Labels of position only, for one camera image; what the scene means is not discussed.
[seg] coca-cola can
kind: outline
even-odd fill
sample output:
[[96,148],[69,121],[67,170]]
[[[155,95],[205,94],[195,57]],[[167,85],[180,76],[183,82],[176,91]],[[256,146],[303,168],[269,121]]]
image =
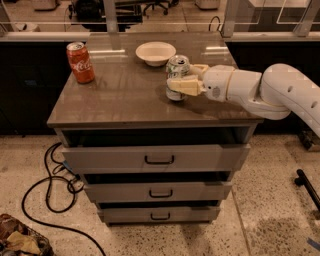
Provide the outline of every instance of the coca-cola can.
[[94,79],[94,71],[88,50],[84,43],[73,42],[67,45],[70,67],[78,83],[89,83]]

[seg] floor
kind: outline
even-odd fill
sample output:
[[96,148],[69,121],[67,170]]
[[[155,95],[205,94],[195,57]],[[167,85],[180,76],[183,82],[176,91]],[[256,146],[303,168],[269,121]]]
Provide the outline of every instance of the floor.
[[[68,4],[62,1],[59,8]],[[23,17],[19,5],[30,6],[30,2],[19,0],[7,5],[12,15]],[[149,10],[144,22],[128,32],[204,31],[212,17],[223,19],[224,7],[224,0],[218,10],[199,10],[192,1],[180,1],[167,16],[159,8]],[[64,17],[65,10],[59,8],[49,12],[50,15],[57,17],[60,13]],[[27,13],[32,22],[37,21],[34,11]],[[40,24],[41,31],[83,30],[71,25],[66,29],[59,22]],[[22,212],[21,202],[27,190],[47,177],[46,150],[58,141],[56,136],[0,136],[0,213],[13,215],[47,237],[57,256],[101,255],[88,238],[39,225]],[[48,183],[41,184],[28,196],[26,210],[35,219],[89,234],[110,256],[320,255],[320,214],[306,189],[294,184],[297,169],[303,169],[320,193],[320,153],[306,151],[296,135],[254,135],[250,145],[248,158],[233,179],[232,191],[211,224],[108,227],[100,221],[95,205],[83,192],[71,210],[54,214],[44,202]],[[63,160],[60,148],[55,157]],[[54,183],[52,205],[62,209],[70,200],[66,186]]]

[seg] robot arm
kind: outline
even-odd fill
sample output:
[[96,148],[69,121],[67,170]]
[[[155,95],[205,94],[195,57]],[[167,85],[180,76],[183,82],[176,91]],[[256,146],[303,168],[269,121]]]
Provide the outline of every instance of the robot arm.
[[223,65],[207,69],[195,65],[191,71],[188,91],[183,81],[188,77],[168,79],[169,88],[193,96],[204,92],[208,99],[236,103],[272,120],[283,119],[293,111],[320,137],[320,88],[299,70],[275,64],[263,74]]

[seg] tile floor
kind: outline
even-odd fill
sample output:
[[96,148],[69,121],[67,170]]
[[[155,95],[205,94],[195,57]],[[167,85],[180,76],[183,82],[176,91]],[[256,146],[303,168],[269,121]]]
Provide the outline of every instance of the tile floor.
[[[44,154],[56,142],[56,136],[0,136],[0,212],[49,238],[57,256],[101,255],[86,237],[39,225],[21,210],[28,188],[46,177]],[[26,210],[43,222],[86,232],[110,256],[319,255],[308,241],[320,243],[320,215],[306,189],[293,180],[301,168],[320,192],[320,153],[306,151],[295,135],[254,135],[250,144],[232,191],[211,224],[108,227],[84,193],[70,211],[54,214],[44,202],[48,183],[31,192]],[[59,149],[55,157],[62,160]],[[52,205],[62,209],[70,200],[65,185],[55,182]]]

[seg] drawer handle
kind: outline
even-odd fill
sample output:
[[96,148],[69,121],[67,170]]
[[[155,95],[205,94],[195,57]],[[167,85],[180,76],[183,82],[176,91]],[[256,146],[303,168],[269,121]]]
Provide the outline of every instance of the drawer handle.
[[151,190],[151,189],[149,190],[149,196],[150,196],[150,197],[152,197],[152,198],[167,198],[167,197],[171,197],[171,196],[172,196],[172,194],[173,194],[172,189],[170,189],[169,194],[165,194],[165,195],[160,195],[160,194],[156,195],[156,194],[152,194],[152,190]]
[[153,213],[150,214],[150,218],[152,220],[169,220],[170,219],[170,212],[168,213],[168,216],[167,217],[153,217]]
[[173,164],[173,163],[174,163],[174,155],[172,155],[172,156],[171,156],[171,160],[170,160],[170,161],[167,161],[167,162],[152,162],[152,161],[149,161],[149,160],[148,160],[148,156],[145,156],[145,157],[144,157],[144,161],[145,161],[147,164],[153,164],[153,165]]

